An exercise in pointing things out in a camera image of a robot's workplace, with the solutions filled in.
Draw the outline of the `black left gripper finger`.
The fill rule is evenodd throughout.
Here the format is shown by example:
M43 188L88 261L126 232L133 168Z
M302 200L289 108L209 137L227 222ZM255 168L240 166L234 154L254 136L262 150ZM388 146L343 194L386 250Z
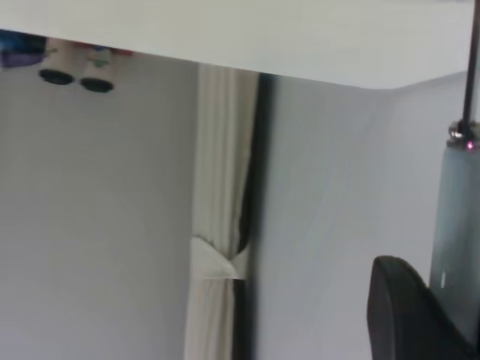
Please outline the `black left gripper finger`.
M447 317L418 272L394 256L374 259L367 299L373 359L474 359L468 343Z

